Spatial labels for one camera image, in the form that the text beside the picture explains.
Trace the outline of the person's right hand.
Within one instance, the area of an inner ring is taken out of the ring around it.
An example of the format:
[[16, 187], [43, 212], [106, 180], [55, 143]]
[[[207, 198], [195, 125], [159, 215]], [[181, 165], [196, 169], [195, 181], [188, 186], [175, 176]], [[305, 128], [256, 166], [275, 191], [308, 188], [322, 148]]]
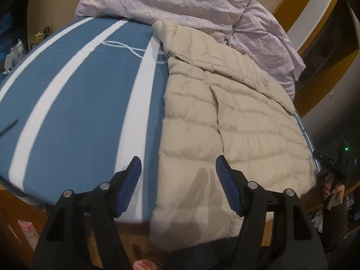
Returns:
[[324, 200], [333, 200], [332, 207], [336, 207], [343, 203], [345, 185], [337, 184], [336, 187], [332, 189], [333, 179], [334, 177], [331, 177], [330, 174], [326, 176], [322, 191]]

